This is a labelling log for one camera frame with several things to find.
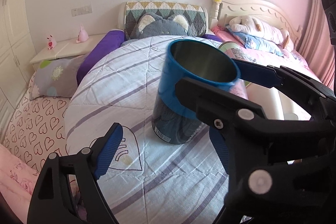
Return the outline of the pink curtain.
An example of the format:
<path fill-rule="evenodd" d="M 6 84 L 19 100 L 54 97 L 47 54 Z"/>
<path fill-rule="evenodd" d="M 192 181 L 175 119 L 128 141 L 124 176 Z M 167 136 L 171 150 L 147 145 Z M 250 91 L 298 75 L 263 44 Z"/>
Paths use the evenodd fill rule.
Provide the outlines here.
<path fill-rule="evenodd" d="M 335 77 L 334 50 L 321 0 L 311 0 L 306 31 L 297 49 L 321 82 L 332 89 Z"/>

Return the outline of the cream wooden bed headboard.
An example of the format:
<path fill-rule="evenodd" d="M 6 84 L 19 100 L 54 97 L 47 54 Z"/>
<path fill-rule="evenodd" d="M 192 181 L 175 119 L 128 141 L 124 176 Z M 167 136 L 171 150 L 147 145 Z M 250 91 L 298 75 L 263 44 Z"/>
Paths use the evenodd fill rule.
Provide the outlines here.
<path fill-rule="evenodd" d="M 294 43 L 300 41 L 302 27 L 294 28 L 289 16 L 278 6 L 264 0 L 222 0 L 221 3 L 213 1 L 208 12 L 209 29 L 217 25 L 225 26 L 237 16 L 252 15 L 277 28 L 289 31 Z"/>

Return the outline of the pink green cylindrical can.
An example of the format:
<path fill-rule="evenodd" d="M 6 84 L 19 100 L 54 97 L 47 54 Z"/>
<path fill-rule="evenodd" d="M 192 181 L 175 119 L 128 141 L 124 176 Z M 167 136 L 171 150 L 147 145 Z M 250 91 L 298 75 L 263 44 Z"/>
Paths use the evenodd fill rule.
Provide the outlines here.
<path fill-rule="evenodd" d="M 232 59 L 248 61 L 250 63 L 256 63 L 256 58 L 245 49 L 244 47 L 238 45 L 238 43 L 233 41 L 227 41 L 222 43 L 218 49 L 224 52 L 227 56 Z"/>

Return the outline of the pink rabbit figurine plain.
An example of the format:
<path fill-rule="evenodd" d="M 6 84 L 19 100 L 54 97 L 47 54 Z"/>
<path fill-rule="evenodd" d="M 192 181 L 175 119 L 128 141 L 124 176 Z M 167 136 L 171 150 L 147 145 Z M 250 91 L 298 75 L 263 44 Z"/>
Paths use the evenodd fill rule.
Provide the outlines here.
<path fill-rule="evenodd" d="M 84 26 L 81 24 L 80 25 L 80 31 L 79 31 L 79 34 L 78 34 L 77 39 L 76 39 L 76 43 L 86 42 L 88 39 L 89 39 L 89 35 L 86 32 Z"/>

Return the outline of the purple bolster pillow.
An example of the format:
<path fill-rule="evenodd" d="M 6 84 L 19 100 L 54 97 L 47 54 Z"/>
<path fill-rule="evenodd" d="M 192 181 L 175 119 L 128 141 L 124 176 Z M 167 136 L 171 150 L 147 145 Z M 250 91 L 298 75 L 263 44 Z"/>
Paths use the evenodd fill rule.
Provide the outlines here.
<path fill-rule="evenodd" d="M 84 77 L 94 68 L 96 64 L 104 59 L 102 65 L 112 63 L 125 56 L 136 52 L 147 53 L 149 50 L 157 51 L 174 39 L 184 39 L 181 35 L 158 35 L 150 36 L 144 39 L 126 40 L 122 30 L 109 31 L 94 49 L 88 53 L 78 68 L 76 79 L 81 83 Z"/>

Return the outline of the quilted diamond pattern headboard cover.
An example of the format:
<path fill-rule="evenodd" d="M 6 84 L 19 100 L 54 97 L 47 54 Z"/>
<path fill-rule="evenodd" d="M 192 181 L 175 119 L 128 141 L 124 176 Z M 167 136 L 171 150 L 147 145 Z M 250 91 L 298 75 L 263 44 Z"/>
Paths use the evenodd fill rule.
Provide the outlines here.
<path fill-rule="evenodd" d="M 191 36 L 202 37 L 209 30 L 207 10 L 202 6 L 179 2 L 128 1 L 121 4 L 117 20 L 118 29 L 123 30 L 126 39 L 130 39 L 141 16 L 149 12 L 164 19 L 183 15 L 189 23 Z"/>

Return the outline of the pink rabbit figurine heart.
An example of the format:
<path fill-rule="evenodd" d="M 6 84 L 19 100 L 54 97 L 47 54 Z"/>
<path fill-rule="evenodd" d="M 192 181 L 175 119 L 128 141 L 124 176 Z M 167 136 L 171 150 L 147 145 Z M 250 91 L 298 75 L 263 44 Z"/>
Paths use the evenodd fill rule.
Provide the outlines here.
<path fill-rule="evenodd" d="M 47 49 L 48 50 L 53 50 L 56 47 L 57 41 L 55 40 L 55 38 L 50 35 L 48 38 L 48 45 L 47 45 Z"/>

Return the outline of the cream white wardrobe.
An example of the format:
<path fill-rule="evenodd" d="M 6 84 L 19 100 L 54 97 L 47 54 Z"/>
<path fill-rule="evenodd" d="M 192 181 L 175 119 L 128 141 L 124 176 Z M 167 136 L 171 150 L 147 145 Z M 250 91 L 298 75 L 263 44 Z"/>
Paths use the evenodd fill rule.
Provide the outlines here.
<path fill-rule="evenodd" d="M 1 140 L 28 88 L 35 53 L 25 1 L 1 0 Z"/>

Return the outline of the white bedside table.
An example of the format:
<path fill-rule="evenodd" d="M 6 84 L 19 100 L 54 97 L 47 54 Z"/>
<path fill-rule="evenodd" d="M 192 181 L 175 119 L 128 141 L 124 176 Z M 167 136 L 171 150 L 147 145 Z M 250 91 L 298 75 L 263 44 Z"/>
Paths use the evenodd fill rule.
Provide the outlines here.
<path fill-rule="evenodd" d="M 57 42 L 56 47 L 51 50 L 48 50 L 47 47 L 43 48 L 33 59 L 30 60 L 30 64 L 33 65 L 35 70 L 37 70 L 39 64 L 43 60 L 55 60 L 86 55 L 97 46 L 104 36 L 105 34 L 92 35 L 86 42 L 82 43 L 76 43 L 75 38 Z"/>

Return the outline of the blue cartoon pillow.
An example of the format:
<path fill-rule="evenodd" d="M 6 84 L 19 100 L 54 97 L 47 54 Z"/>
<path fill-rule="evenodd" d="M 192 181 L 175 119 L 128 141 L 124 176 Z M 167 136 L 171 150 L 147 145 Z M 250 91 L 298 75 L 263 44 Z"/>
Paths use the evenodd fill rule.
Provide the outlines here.
<path fill-rule="evenodd" d="M 239 42 L 241 42 L 244 47 L 248 49 L 274 53 L 275 55 L 280 57 L 284 56 L 284 53 L 274 42 L 265 40 L 263 38 L 258 38 L 256 36 L 248 35 L 242 32 L 234 32 L 231 30 L 228 24 L 226 25 L 226 29 L 232 36 L 234 36 Z"/>

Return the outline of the pink floral quilt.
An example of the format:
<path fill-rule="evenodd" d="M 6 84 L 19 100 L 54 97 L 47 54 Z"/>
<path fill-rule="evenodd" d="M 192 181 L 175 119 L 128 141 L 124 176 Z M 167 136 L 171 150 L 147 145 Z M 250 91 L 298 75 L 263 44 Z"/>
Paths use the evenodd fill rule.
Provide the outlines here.
<path fill-rule="evenodd" d="M 1 145 L 1 194 L 20 221 L 27 223 L 39 173 Z"/>

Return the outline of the grey flower pillow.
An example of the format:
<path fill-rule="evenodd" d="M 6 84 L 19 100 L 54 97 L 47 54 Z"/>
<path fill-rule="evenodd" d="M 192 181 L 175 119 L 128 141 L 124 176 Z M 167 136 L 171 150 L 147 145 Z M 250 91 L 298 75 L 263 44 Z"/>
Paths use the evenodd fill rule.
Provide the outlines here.
<path fill-rule="evenodd" d="M 30 88 L 30 100 L 41 96 L 71 98 L 77 90 L 77 71 L 87 55 L 44 60 Z"/>

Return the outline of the blue black metal cup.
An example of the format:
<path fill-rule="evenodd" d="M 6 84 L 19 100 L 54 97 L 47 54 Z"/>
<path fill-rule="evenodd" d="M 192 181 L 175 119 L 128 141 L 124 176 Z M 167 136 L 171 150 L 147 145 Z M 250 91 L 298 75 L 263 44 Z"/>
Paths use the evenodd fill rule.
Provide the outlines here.
<path fill-rule="evenodd" d="M 199 84 L 229 91 L 240 78 L 235 62 L 219 49 L 191 39 L 167 48 L 152 114 L 155 134 L 170 144 L 185 144 L 205 124 L 196 117 Z"/>

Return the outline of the white wall socket panel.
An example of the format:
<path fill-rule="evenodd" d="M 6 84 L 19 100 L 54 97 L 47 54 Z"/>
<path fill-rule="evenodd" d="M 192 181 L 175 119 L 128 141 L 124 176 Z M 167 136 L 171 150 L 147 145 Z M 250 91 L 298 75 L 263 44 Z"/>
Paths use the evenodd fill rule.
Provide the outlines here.
<path fill-rule="evenodd" d="M 71 15 L 72 17 L 75 17 L 79 15 L 91 14 L 92 12 L 93 12 L 92 5 L 88 5 L 72 9 Z"/>

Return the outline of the grey bear plush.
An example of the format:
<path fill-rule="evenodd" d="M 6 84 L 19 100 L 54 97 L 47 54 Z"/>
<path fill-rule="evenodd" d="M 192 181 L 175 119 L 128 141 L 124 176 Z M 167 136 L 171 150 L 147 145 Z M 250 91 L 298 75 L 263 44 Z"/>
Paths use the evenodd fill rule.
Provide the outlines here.
<path fill-rule="evenodd" d="M 121 45 L 125 46 L 135 40 L 153 36 L 187 36 L 189 34 L 190 26 L 183 15 L 172 15 L 165 19 L 153 12 L 148 12 L 140 17 L 131 33 L 130 39 Z"/>

